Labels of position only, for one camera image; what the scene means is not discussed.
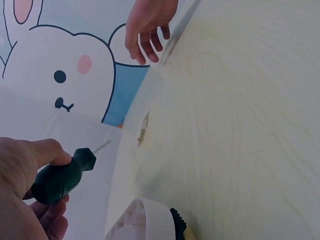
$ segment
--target wood grain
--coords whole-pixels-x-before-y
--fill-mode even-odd
[[[143,82],[107,227],[141,196],[176,208],[197,240],[320,239],[320,2],[220,3],[202,0]]]

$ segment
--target screwdriver shaft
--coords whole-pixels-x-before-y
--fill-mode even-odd
[[[99,152],[101,149],[103,149],[105,146],[107,146],[109,143],[111,142],[111,140],[107,141],[106,143],[102,144],[100,147],[98,147],[96,150],[94,150],[92,153],[96,154],[97,152]]]

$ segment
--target bunny eye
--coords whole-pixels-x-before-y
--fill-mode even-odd
[[[67,75],[64,71],[58,70],[55,71],[53,78],[58,84],[63,84],[67,79]]]

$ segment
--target bunny ear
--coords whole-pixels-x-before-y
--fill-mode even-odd
[[[3,0],[6,32],[11,46],[39,23],[43,0]]]

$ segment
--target bunny pink cheek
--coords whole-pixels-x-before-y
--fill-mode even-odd
[[[79,58],[77,69],[81,75],[85,75],[90,72],[92,68],[92,60],[88,55],[82,55]]]

